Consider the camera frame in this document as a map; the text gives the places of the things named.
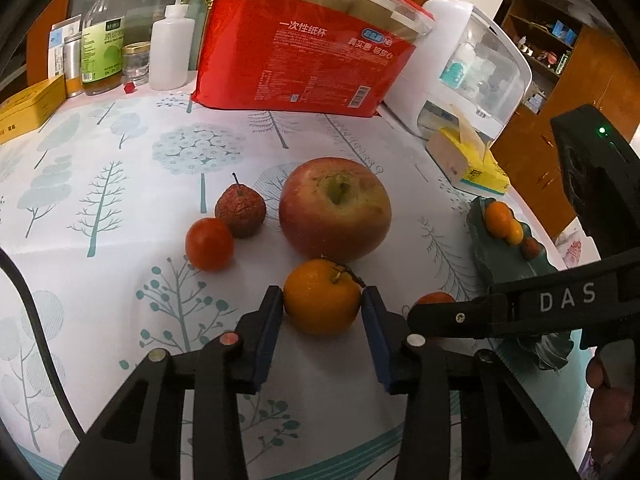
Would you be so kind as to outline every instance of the finger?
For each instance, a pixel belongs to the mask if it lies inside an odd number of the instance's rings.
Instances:
[[[589,361],[585,375],[587,384],[591,388],[599,388],[602,386],[602,383],[604,382],[604,367],[597,357],[594,357]]]
[[[589,415],[594,424],[615,424],[629,420],[633,395],[620,388],[601,386],[593,391]]]
[[[634,430],[630,422],[613,425],[594,424],[591,454],[599,464],[606,464],[615,457]]]

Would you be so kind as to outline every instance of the yellow box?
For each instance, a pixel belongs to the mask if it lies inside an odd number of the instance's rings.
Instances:
[[[9,97],[0,105],[0,144],[42,126],[65,99],[63,75],[36,83]]]
[[[453,128],[435,132],[427,142],[427,150],[453,187],[462,191],[504,195],[511,185],[489,149],[481,158],[473,145],[460,141],[460,133]]]

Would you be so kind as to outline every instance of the tablecloth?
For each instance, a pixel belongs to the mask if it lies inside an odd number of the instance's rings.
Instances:
[[[28,282],[85,429],[150,349],[200,348],[233,329],[268,285],[282,285],[303,261],[280,231],[278,198],[287,175],[317,156],[359,161],[389,194],[388,236],[353,267],[378,286],[390,310],[406,312],[434,290],[457,300],[483,293],[465,223],[472,196],[450,186],[420,140],[381,117],[210,110],[191,102],[188,89],[129,96],[115,89],[68,100],[38,131],[0,146],[0,245]],[[264,196],[265,225],[236,243],[228,269],[198,272],[184,254],[184,234],[213,215],[232,171]],[[517,200],[507,202],[519,219],[534,220]],[[77,441],[4,275],[0,297],[0,416],[41,476],[56,478]],[[588,351],[576,346],[563,370],[539,372],[508,341],[446,344],[465,352],[497,348],[580,462],[590,436]],[[191,400],[183,420],[185,479]],[[238,399],[250,478],[392,478],[405,402],[377,383],[360,318],[329,339],[301,335],[285,319],[267,383],[257,396]],[[456,478],[456,396],[451,404]]]

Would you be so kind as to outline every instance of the leaf-shaped tray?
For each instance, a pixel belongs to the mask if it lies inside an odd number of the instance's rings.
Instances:
[[[474,260],[484,284],[490,286],[494,283],[516,282],[558,272],[546,259],[544,245],[540,244],[538,256],[527,261],[522,257],[519,246],[510,246],[488,233],[484,226],[484,209],[494,201],[495,198],[476,197],[466,216]],[[520,225],[524,236],[530,237],[531,228],[524,222],[520,222]],[[534,358],[540,370],[559,370],[568,363],[567,357],[574,348],[570,332],[519,337],[518,342]]]

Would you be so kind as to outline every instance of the red tomato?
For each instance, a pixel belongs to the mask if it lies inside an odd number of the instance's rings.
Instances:
[[[234,238],[222,220],[201,218],[187,231],[184,251],[196,269],[214,272],[224,269],[231,261]]]
[[[431,294],[427,294],[426,296],[421,297],[415,304],[426,304],[426,303],[455,303],[454,300],[449,294],[446,292],[432,292]]]

